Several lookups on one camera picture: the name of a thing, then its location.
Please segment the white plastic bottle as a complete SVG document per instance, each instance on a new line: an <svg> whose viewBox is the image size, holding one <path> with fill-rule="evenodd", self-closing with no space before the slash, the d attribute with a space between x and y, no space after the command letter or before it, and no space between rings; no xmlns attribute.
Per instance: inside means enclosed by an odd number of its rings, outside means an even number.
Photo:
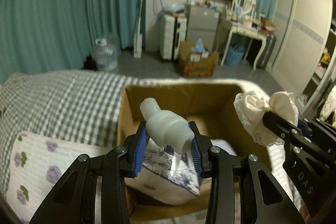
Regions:
<svg viewBox="0 0 336 224"><path fill-rule="evenodd" d="M170 110L162 110L154 98L146 98L140 104L146 121L146 131L159 147L169 145L179 155L191 149L194 133L187 120Z"/></svg>

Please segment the white dressing table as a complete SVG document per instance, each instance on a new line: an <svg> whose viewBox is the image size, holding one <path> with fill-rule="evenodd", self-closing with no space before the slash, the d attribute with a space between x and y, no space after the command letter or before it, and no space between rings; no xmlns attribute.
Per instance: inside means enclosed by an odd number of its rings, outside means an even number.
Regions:
<svg viewBox="0 0 336 224"><path fill-rule="evenodd" d="M253 70L257 69L257 63L261 59L261 55L266 49L266 45L271 41L273 38L272 34L267 34L265 32L262 32L258 28L253 28L253 27L248 27L242 23L239 22L234 22L232 20L226 20L226 19L221 19L218 23L218 39L217 39L217 45L216 45L216 50L219 49L219 42L222 34L222 30L227 30L228 31L228 38L227 42L225 43L224 46L224 52L223 52L223 57L220 61L220 66L222 67L224 64L224 61L226 59L227 53L228 53L228 48L231 45L231 40L232 40L232 35L237 34L240 36L244 36L246 38L250 38L250 42L248 45L248 50L246 51L246 54L248 55L250 51L250 47L252 46L252 40L259 40L261 42L261 48L258 51L256 58L253 63Z"/></svg>

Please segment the white oval vanity mirror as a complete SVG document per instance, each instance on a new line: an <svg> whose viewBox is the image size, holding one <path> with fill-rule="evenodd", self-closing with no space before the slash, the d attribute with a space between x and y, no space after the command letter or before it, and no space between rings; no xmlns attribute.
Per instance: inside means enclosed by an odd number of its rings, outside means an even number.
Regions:
<svg viewBox="0 0 336 224"><path fill-rule="evenodd" d="M256 0L233 0L231 10L234 12L234 17L236 19L252 18L253 13L256 8Z"/></svg>

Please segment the floral tissue pack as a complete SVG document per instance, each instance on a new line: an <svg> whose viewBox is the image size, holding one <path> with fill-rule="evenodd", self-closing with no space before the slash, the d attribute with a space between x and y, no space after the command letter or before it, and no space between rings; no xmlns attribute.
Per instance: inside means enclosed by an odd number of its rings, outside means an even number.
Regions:
<svg viewBox="0 0 336 224"><path fill-rule="evenodd" d="M183 205L199 197L200 181L191 152L183 155L169 145L159 147L150 139L141 171L125 184L168 205Z"/></svg>

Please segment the large teal curtain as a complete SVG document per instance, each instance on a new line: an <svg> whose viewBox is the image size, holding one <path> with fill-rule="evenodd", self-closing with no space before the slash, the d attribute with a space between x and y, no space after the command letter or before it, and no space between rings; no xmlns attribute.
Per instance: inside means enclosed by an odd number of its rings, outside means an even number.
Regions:
<svg viewBox="0 0 336 224"><path fill-rule="evenodd" d="M1 81L79 69L98 38L134 43L140 0L1 0Z"/></svg>

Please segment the striped dark suitcase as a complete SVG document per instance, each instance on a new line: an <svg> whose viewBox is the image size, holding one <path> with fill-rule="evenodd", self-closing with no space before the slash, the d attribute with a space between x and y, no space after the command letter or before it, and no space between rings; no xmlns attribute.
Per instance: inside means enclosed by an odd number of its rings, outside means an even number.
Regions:
<svg viewBox="0 0 336 224"><path fill-rule="evenodd" d="M272 51L274 49L274 45L276 42L276 36L275 35L267 35L266 37L266 46L264 50L261 53L260 58L257 61L257 68L258 69L265 69L266 65L268 64L268 61L270 59L270 56L272 54Z"/></svg>

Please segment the white stick vacuum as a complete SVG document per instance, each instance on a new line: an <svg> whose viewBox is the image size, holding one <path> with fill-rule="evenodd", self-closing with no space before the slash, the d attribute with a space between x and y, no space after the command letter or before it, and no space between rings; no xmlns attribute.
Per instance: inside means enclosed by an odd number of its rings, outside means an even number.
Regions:
<svg viewBox="0 0 336 224"><path fill-rule="evenodd" d="M133 57L140 59L142 55L142 34L141 34L141 14L142 14L143 0L139 0L139 15L137 21L137 29L134 35Z"/></svg>

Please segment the white sliding wardrobe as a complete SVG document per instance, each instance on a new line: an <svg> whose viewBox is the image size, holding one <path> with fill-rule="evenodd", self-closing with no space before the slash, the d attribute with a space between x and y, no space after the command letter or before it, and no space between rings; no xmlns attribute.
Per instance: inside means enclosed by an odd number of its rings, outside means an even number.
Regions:
<svg viewBox="0 0 336 224"><path fill-rule="evenodd" d="M326 47L332 14L333 0L276 0L272 18L276 43L266 69L294 94L301 113L322 85L313 77Z"/></svg>

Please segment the cream lace cloth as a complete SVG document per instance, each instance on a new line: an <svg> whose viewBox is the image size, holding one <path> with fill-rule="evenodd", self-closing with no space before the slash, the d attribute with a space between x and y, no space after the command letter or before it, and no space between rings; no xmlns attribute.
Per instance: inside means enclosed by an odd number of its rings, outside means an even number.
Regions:
<svg viewBox="0 0 336 224"><path fill-rule="evenodd" d="M286 91L275 92L270 98L250 91L239 93L234 100L234 108L246 132L255 143L264 147L283 145L284 141L263 124L263 116L271 111L293 125L298 125L298 108L294 94Z"/></svg>

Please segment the clear water jug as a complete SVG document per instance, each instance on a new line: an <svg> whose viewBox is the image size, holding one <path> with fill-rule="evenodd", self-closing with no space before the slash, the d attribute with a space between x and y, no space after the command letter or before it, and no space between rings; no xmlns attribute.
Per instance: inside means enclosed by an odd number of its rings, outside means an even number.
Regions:
<svg viewBox="0 0 336 224"><path fill-rule="evenodd" d="M95 40L95 48L91 56L99 71L112 72L118 68L116 47L107 38L98 38Z"/></svg>

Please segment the white quilt purple flowers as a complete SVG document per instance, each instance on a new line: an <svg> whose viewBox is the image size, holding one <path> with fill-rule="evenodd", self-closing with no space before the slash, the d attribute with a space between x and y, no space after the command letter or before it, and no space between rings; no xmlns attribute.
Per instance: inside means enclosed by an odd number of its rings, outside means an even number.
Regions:
<svg viewBox="0 0 336 224"><path fill-rule="evenodd" d="M7 203L22 223L29 223L57 180L79 155L85 153L95 157L109 150L108 147L21 132L15 139L10 157Z"/></svg>

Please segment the white suitcase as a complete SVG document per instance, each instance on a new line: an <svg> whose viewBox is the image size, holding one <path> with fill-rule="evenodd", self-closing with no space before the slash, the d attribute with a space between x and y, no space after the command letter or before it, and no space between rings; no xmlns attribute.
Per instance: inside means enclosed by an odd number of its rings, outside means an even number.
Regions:
<svg viewBox="0 0 336 224"><path fill-rule="evenodd" d="M160 18L159 52L163 60L178 59L181 42L185 41L187 18L165 14Z"/></svg>

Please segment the grey mini fridge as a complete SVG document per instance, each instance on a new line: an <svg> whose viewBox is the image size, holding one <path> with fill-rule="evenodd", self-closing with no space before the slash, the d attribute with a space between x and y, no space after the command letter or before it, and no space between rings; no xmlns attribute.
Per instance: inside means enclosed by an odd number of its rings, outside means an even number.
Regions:
<svg viewBox="0 0 336 224"><path fill-rule="evenodd" d="M187 7L186 39L190 41L202 40L212 51L219 21L220 12L201 6Z"/></svg>

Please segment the brown cardboard box on bed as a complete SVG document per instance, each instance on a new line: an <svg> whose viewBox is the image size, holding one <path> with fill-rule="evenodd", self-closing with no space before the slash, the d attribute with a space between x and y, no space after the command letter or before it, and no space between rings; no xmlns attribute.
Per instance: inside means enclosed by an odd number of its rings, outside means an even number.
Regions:
<svg viewBox="0 0 336 224"><path fill-rule="evenodd" d="M143 116L140 104L154 98L163 110L170 110L187 121L194 121L202 135L224 139L238 156L255 154L271 169L265 147L255 143L242 126L234 108L236 94L244 92L240 84L187 83L171 85L128 86L123 89L118 117L116 144L137 131ZM168 206L132 188L126 189L127 205L132 222L153 221L196 213L209 204L210 182L201 186L201 195L181 206Z"/></svg>

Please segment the blue laundry basket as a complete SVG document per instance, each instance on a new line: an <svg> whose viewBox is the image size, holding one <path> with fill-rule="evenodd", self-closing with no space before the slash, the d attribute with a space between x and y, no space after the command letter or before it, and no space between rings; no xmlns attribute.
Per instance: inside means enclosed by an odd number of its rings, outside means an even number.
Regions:
<svg viewBox="0 0 336 224"><path fill-rule="evenodd" d="M244 55L244 47L231 45L228 48L228 52L226 58L224 60L224 64L229 67L237 67L240 64L240 61Z"/></svg>

